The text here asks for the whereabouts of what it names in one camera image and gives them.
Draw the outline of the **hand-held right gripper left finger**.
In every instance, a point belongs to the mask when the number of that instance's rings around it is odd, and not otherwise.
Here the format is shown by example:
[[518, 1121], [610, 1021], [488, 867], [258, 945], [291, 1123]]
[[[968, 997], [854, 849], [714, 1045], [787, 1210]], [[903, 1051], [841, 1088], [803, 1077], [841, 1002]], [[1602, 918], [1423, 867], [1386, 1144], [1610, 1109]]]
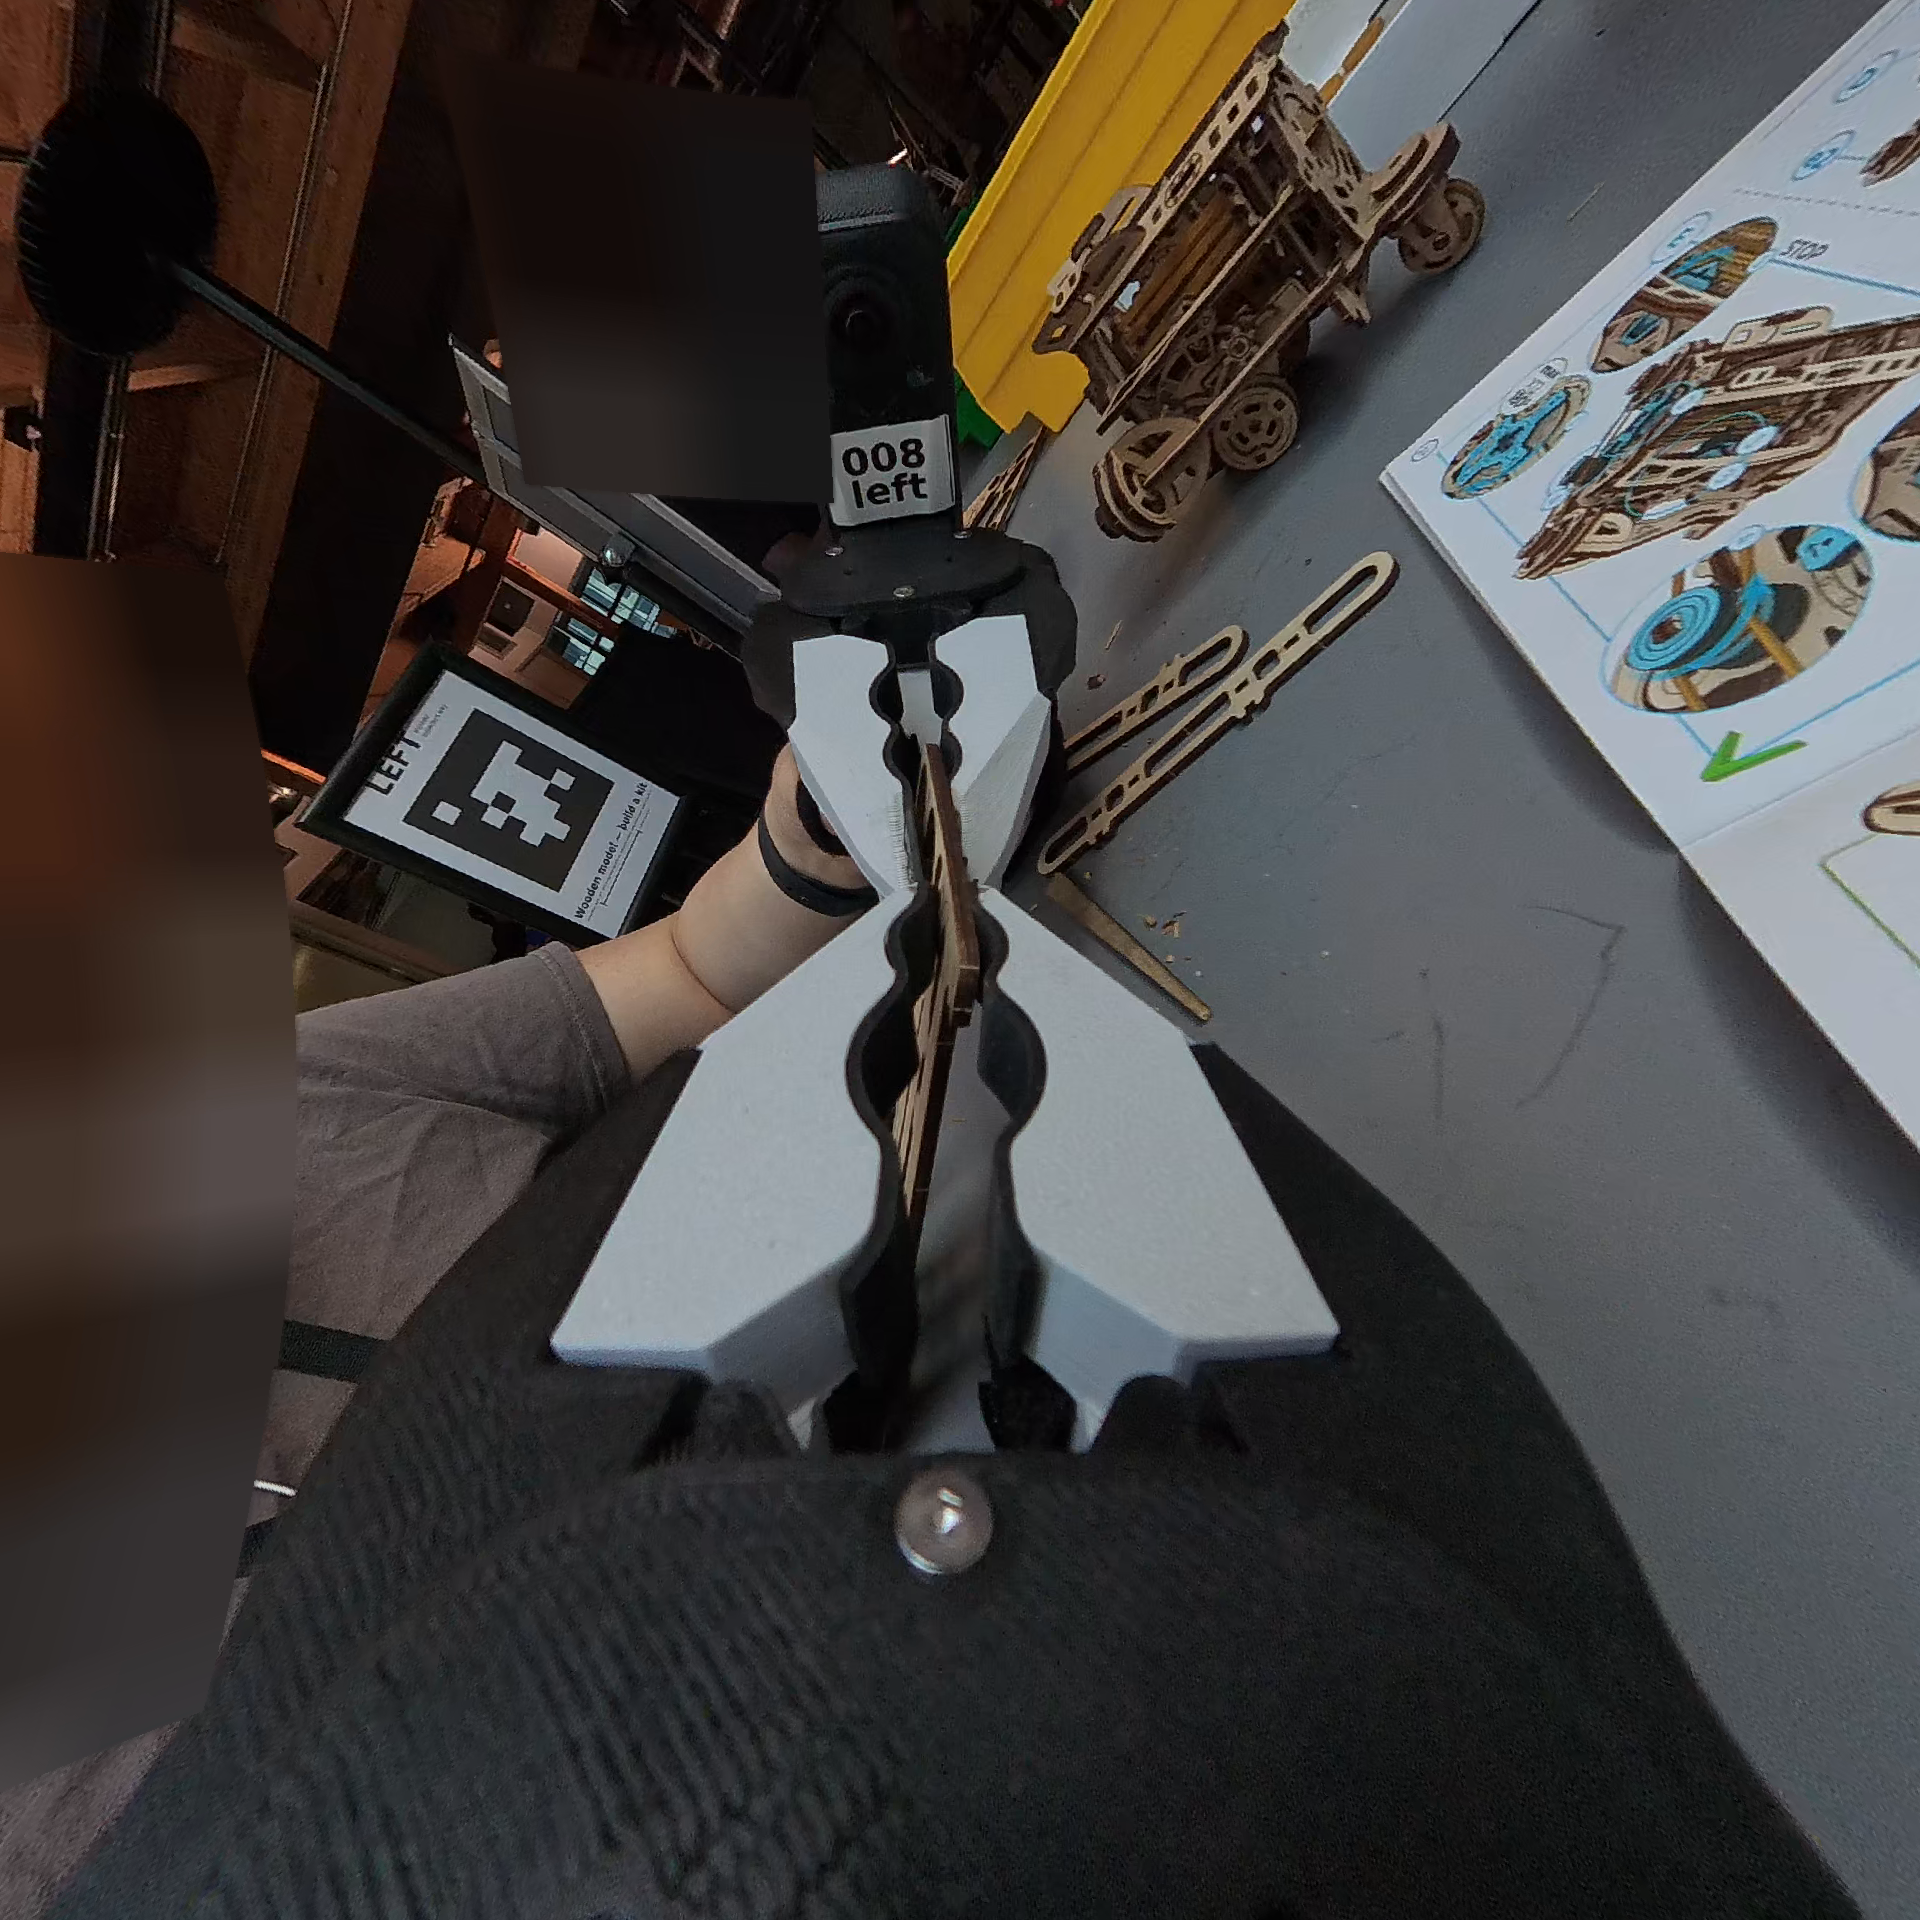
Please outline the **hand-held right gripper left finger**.
[[672, 1369], [811, 1405], [835, 1448], [899, 1430], [915, 1340], [899, 1159], [859, 1077], [909, 996], [901, 886], [696, 1049], [549, 1334], [582, 1368]]

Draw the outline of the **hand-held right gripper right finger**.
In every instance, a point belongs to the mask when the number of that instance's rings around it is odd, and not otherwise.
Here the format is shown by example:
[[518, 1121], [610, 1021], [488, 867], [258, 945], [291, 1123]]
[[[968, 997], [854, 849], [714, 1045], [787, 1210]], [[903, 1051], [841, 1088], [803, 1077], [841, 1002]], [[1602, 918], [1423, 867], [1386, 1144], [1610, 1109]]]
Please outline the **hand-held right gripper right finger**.
[[1121, 1389], [1320, 1355], [1338, 1322], [1183, 1033], [1023, 907], [976, 900], [987, 1188], [979, 1411], [1086, 1448]]

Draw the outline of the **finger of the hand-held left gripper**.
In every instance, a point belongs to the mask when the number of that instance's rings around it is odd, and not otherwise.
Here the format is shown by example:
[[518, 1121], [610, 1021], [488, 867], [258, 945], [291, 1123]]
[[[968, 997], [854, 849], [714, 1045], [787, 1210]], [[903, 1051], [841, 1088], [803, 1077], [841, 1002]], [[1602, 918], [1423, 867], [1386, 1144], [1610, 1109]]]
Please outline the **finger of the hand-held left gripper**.
[[789, 653], [796, 769], [832, 834], [881, 898], [917, 884], [906, 785], [890, 748], [896, 713], [879, 708], [894, 683], [886, 645], [870, 638], [803, 638]]
[[968, 871], [999, 887], [1023, 830], [1051, 737], [1051, 701], [1042, 691], [1028, 619], [976, 616], [932, 641], [932, 660], [958, 682], [946, 732], [958, 746], [950, 775]]

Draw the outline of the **wooden parts sheet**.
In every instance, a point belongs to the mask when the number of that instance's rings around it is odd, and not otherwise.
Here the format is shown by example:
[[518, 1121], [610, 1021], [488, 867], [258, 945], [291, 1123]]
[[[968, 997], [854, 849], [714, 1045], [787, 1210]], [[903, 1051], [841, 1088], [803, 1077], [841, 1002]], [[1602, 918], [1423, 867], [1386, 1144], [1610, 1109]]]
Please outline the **wooden parts sheet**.
[[906, 1222], [919, 1236], [938, 1159], [956, 1033], [971, 1020], [982, 981], [976, 886], [968, 873], [948, 755], [924, 743], [915, 785], [924, 887], [932, 911], [930, 973], [914, 1010], [915, 1068], [894, 1106]]

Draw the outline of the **wooden model vehicle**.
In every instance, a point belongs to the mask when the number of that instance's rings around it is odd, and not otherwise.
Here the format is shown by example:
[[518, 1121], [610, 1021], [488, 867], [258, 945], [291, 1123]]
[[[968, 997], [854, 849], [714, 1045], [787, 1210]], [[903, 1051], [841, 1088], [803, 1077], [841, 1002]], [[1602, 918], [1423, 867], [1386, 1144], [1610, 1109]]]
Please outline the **wooden model vehicle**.
[[1109, 537], [1157, 541], [1215, 468], [1257, 472], [1287, 452], [1311, 323], [1372, 317], [1380, 241], [1434, 275], [1482, 236], [1484, 197], [1452, 174], [1452, 123], [1364, 168], [1286, 63], [1283, 35], [1259, 37], [1159, 178], [1116, 191], [1048, 284], [1030, 348], [1074, 356], [1097, 425], [1121, 425], [1091, 468]]

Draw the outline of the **black wristband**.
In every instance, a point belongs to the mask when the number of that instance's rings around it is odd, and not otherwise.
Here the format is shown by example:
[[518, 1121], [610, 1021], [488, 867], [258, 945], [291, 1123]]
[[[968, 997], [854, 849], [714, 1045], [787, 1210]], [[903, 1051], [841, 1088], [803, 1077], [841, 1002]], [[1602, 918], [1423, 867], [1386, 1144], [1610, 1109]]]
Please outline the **black wristband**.
[[777, 848], [766, 814], [755, 819], [755, 845], [772, 884], [796, 905], [828, 919], [848, 919], [864, 914], [878, 901], [871, 884], [835, 886], [803, 873]]

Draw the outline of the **small wooden lattice part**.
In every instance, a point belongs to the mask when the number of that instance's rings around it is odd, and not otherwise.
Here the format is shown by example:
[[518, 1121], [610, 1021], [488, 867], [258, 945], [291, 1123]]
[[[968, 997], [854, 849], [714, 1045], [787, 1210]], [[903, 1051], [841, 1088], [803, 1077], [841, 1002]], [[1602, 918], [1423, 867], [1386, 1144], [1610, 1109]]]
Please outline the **small wooden lattice part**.
[[1011, 455], [978, 487], [965, 503], [961, 524], [969, 532], [1005, 532], [1018, 509], [1021, 492], [1033, 473], [1051, 434], [1043, 424], [1032, 424]]

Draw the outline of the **grey framed panel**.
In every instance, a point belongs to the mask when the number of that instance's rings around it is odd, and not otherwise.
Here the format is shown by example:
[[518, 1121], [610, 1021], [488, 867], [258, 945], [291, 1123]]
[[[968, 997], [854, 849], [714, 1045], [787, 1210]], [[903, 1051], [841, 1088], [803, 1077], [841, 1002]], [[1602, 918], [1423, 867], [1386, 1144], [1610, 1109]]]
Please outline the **grey framed panel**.
[[570, 541], [580, 553], [627, 578], [659, 607], [702, 629], [746, 633], [780, 588], [753, 563], [645, 492], [576, 489], [534, 482], [520, 455], [508, 382], [458, 335], [445, 338], [463, 396], [478, 460], [489, 489]]

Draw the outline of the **short slotted wooden strip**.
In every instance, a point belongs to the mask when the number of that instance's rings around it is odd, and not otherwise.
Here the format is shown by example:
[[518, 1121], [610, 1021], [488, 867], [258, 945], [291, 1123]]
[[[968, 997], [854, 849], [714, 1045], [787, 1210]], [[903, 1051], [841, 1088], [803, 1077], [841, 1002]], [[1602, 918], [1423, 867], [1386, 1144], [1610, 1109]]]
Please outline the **short slotted wooden strip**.
[[1166, 660], [1150, 680], [1065, 737], [1065, 771], [1080, 774], [1146, 732], [1159, 715], [1211, 690], [1245, 657], [1248, 645], [1243, 628], [1226, 626]]

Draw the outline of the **long slotted wooden strip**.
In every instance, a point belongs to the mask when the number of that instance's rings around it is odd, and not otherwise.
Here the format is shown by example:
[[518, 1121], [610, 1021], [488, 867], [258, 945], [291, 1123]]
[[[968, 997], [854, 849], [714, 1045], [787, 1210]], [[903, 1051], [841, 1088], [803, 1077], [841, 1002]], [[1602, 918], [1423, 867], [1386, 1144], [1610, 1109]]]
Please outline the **long slotted wooden strip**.
[[1235, 726], [1249, 722], [1279, 686], [1365, 618], [1389, 593], [1398, 574], [1391, 551], [1369, 551], [1286, 626], [1257, 645], [1248, 643], [1243, 660], [1226, 678], [1193, 695], [1187, 711], [1048, 834], [1035, 857], [1037, 873], [1048, 878], [1103, 845], [1163, 785]]

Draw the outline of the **black framed marker sign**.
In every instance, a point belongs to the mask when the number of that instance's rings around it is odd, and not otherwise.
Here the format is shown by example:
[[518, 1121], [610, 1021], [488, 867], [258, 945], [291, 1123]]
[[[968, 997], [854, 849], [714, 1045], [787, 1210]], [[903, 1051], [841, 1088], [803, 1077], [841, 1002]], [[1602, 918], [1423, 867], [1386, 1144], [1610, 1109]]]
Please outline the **black framed marker sign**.
[[650, 915], [682, 805], [508, 678], [428, 645], [301, 827], [583, 947]]

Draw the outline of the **yellow plastic bin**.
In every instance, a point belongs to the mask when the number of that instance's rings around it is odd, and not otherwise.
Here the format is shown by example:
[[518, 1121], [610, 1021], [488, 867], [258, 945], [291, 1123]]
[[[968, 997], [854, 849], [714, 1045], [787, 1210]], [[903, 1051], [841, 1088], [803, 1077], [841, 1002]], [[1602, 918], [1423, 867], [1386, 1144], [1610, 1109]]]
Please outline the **yellow plastic bin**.
[[1061, 429], [1087, 373], [1035, 353], [1048, 281], [1106, 203], [1153, 182], [1287, 1], [1096, 1], [948, 255], [953, 360], [1004, 429]]

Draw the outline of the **instruction booklet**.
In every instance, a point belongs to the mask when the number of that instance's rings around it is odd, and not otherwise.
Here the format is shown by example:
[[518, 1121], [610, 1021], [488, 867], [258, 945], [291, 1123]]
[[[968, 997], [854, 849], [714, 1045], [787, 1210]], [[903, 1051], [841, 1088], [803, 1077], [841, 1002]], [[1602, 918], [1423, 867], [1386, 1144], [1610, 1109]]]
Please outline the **instruction booklet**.
[[1917, 1131], [1916, 3], [1382, 484]]

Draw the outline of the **white cardboard box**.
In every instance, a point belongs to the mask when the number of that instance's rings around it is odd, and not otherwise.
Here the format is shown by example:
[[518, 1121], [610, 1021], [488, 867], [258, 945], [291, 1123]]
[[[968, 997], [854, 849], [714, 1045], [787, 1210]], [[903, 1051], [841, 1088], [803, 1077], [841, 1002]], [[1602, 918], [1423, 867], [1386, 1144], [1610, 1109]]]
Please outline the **white cardboard box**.
[[1364, 61], [1374, 54], [1380, 37], [1386, 33], [1394, 17], [1401, 11], [1401, 1], [1376, 1], [1369, 3], [1369, 10], [1364, 22], [1358, 17], [1346, 17], [1351, 7], [1342, 3], [1346, 11], [1338, 11], [1336, 26], [1353, 26], [1355, 31], [1351, 42], [1340, 50], [1340, 57], [1331, 63], [1326, 78], [1316, 82], [1317, 96], [1323, 103], [1331, 105], [1338, 93], [1355, 79]]

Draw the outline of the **black round fan on pole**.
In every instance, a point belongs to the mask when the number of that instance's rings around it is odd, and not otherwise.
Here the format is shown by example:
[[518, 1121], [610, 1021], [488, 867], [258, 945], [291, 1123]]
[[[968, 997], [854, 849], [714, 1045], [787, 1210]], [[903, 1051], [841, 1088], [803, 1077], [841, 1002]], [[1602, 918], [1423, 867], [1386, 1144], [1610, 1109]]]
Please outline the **black round fan on pole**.
[[186, 120], [139, 87], [75, 92], [23, 163], [15, 267], [35, 317], [72, 348], [125, 357], [161, 343], [188, 300], [392, 424], [449, 472], [481, 482], [478, 455], [372, 390], [332, 351], [210, 267], [218, 188]]

